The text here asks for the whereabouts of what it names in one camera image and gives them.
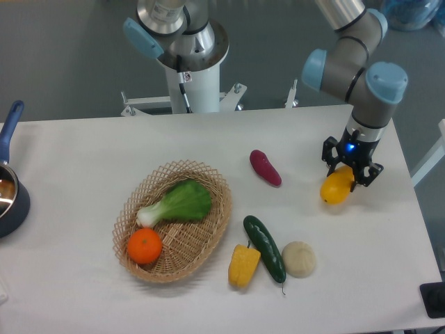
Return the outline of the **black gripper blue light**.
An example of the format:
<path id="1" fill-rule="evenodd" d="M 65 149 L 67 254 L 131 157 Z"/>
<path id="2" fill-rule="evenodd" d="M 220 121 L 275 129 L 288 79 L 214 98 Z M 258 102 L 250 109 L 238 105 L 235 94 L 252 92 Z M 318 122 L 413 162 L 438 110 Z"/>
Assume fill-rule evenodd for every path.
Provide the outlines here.
<path id="1" fill-rule="evenodd" d="M 384 170 L 381 164 L 372 162 L 373 153 L 379 140 L 363 141 L 362 134 L 357 130 L 345 129 L 341 140 L 330 136 L 323 142 L 321 159 L 328 167 L 327 177 L 337 169 L 338 164 L 346 164 L 352 168 L 354 180 L 350 192 L 357 185 L 368 187 Z"/>

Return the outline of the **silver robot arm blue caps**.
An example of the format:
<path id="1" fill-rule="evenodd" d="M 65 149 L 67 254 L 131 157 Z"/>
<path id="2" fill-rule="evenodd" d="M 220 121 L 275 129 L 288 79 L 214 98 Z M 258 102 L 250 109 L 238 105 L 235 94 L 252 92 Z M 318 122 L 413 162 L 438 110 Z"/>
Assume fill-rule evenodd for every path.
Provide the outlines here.
<path id="1" fill-rule="evenodd" d="M 387 32 L 382 13 L 361 1 L 317 5 L 338 40 L 332 51 L 316 49 L 308 56 L 302 82 L 353 108 L 341 139 L 324 141 L 322 159 L 330 171 L 338 164 L 349 166 L 353 185 L 368 186 L 382 172 L 372 156 L 403 98 L 407 74 L 393 63 L 367 65 Z M 238 95 L 220 93 L 220 64 L 229 51 L 229 39 L 209 17 L 206 1 L 139 1 L 123 31 L 143 56 L 163 66 L 174 113 L 235 109 Z"/>

